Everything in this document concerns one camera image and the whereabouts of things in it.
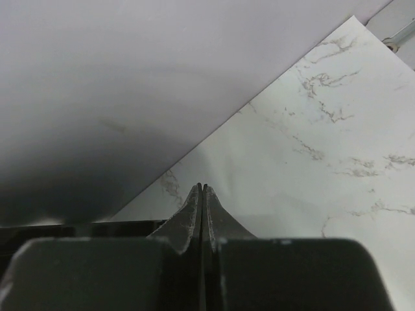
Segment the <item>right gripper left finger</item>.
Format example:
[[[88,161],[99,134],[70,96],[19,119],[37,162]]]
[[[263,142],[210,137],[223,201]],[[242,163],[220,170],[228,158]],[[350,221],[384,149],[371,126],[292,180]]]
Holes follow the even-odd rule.
[[[179,255],[198,249],[202,224],[202,185],[194,185],[182,207],[147,238],[164,241]]]

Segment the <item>black pink drawer unit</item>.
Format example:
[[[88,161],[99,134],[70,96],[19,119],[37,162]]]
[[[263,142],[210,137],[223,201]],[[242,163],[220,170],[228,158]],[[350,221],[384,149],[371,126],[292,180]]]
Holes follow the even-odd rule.
[[[1,226],[122,209],[386,1],[2,1]]]

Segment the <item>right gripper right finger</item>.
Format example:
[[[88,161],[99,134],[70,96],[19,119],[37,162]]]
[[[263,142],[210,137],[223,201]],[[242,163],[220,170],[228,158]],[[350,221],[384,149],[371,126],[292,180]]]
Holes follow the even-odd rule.
[[[240,224],[220,203],[212,187],[203,187],[202,245],[204,251],[214,252],[220,239],[254,239],[249,230]]]

